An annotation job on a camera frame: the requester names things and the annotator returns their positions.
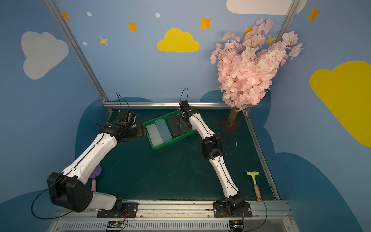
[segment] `pink artificial tree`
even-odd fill
[[[265,37],[273,27],[273,21],[261,18],[249,31],[243,42],[232,32],[223,36],[222,45],[217,43],[216,50],[212,53],[211,63],[218,59],[220,90],[224,91],[223,101],[232,110],[227,120],[228,126],[233,126],[237,111],[243,110],[247,105],[257,105],[265,96],[266,89],[272,85],[272,78],[279,70],[279,65],[284,65],[288,58],[286,49],[290,49],[291,59],[296,57],[303,49],[298,43],[298,35],[294,31],[282,35],[283,41],[272,44],[268,49],[257,50],[262,47]]]

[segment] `white cloud decal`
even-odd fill
[[[47,32],[26,32],[22,35],[21,44],[27,57],[23,70],[33,80],[43,77],[68,55],[66,42]]]
[[[305,6],[307,0],[299,2],[296,13]],[[227,0],[227,9],[236,14],[286,14],[292,0]]]

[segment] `teal floor mat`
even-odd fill
[[[134,111],[140,115],[140,122],[145,122],[174,110]],[[232,134],[218,127],[229,110],[199,112],[215,133],[228,133],[236,138],[236,150],[224,160],[240,192],[255,196],[252,178],[245,173],[245,170],[254,170],[259,172],[256,181],[262,199],[274,200],[243,114],[238,114],[241,125],[237,133]],[[228,134],[221,134],[224,154],[232,152],[236,144]],[[151,148],[147,137],[119,143],[100,163],[102,174],[96,179],[97,191],[119,195],[123,199],[223,199],[219,179],[203,157],[201,145],[198,133],[158,151]]]

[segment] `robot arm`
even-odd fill
[[[197,129],[202,140],[202,153],[205,159],[209,160],[219,178],[223,188],[224,198],[227,202],[227,209],[232,214],[244,207],[245,201],[238,188],[233,183],[223,158],[223,148],[220,135],[215,134],[203,121],[200,113],[189,106],[187,101],[180,103],[182,119],[180,122],[189,122],[192,129]]]
[[[85,186],[89,176],[106,154],[118,142],[146,135],[145,126],[135,123],[136,115],[121,110],[113,124],[106,124],[92,144],[61,173],[52,173],[48,179],[49,195],[55,205],[81,212],[85,209],[121,211],[121,198],[93,192]]]

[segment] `purple spatula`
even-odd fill
[[[94,169],[94,171],[92,172],[92,174],[90,175],[90,178],[93,179],[92,181],[92,191],[93,192],[96,192],[96,181],[95,181],[95,178],[97,176],[99,176],[99,174],[102,172],[102,167],[98,164],[98,166],[96,166],[96,168]]]

